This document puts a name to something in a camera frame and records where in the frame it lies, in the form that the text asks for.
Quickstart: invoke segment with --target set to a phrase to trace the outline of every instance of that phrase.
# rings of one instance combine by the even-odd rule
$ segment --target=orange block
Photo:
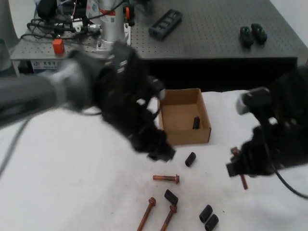
[[[64,53],[64,43],[63,39],[55,39],[52,43],[53,50],[55,54],[63,54]]]

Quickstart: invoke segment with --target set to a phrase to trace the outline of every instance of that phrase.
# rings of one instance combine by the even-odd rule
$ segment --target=white fabric surface
[[[169,212],[164,193],[170,189],[179,203],[168,231],[204,230],[199,214],[207,204],[219,217],[217,231],[307,231],[307,201],[276,176],[247,177],[247,191],[239,177],[229,178],[230,148],[250,139],[257,125],[252,115],[236,114],[238,95],[203,93],[210,143],[177,147],[168,163],[134,153],[99,116],[57,110],[36,117],[0,180],[0,230],[135,231],[153,196],[157,204],[143,230],[156,231]],[[0,131],[0,159],[18,126]],[[184,161],[192,151],[197,159],[187,168]],[[153,174],[178,174],[180,184],[153,181]],[[282,175],[308,193],[307,167]]]

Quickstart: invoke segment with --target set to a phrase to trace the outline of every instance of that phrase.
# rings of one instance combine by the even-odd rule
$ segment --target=cardboard box
[[[171,145],[208,143],[211,124],[200,89],[166,90],[158,107],[159,126]],[[196,116],[200,118],[199,129],[193,129]]]

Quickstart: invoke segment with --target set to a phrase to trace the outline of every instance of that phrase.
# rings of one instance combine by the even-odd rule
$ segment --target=copper screw
[[[141,220],[141,222],[140,222],[139,227],[137,228],[137,231],[142,231],[142,229],[143,229],[143,227],[144,227],[144,225],[145,225],[145,222],[146,222],[146,220],[148,219],[148,216],[149,216],[149,214],[150,214],[150,211],[151,211],[151,209],[152,209],[155,205],[156,205],[156,200],[155,200],[154,197],[151,197],[151,198],[149,199],[149,206],[147,207],[147,209],[146,209],[146,211],[145,211],[145,213],[144,213],[144,215],[143,215],[143,218],[142,218],[142,220]]]
[[[237,148],[237,147],[234,147],[231,149],[231,153],[237,157],[239,154],[240,154],[240,150]],[[242,180],[242,184],[243,184],[243,187],[245,190],[248,189],[248,185],[247,185],[247,182],[246,182],[246,179],[245,179],[245,176],[244,175],[240,175],[241,176],[241,180]]]
[[[176,175],[175,177],[171,176],[153,176],[153,180],[166,180],[166,181],[175,181],[176,184],[180,182],[180,176]]]
[[[170,212],[168,213],[168,216],[163,224],[163,227],[161,228],[160,231],[166,231],[167,226],[169,224],[169,222],[171,221],[171,218],[173,216],[173,214],[177,213],[177,207],[175,205],[170,205]]]

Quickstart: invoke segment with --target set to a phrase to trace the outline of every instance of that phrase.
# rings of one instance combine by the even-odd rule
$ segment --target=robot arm
[[[241,95],[237,110],[251,112],[260,126],[227,164],[230,177],[267,176],[308,163],[308,66],[283,75],[268,88]],[[277,123],[270,123],[272,117]]]
[[[55,73],[0,79],[0,127],[60,106],[76,112],[96,106],[137,152],[168,161],[175,151],[155,126],[157,113],[147,109],[151,98],[163,99],[164,91],[122,43],[114,43],[104,62],[73,51]]]

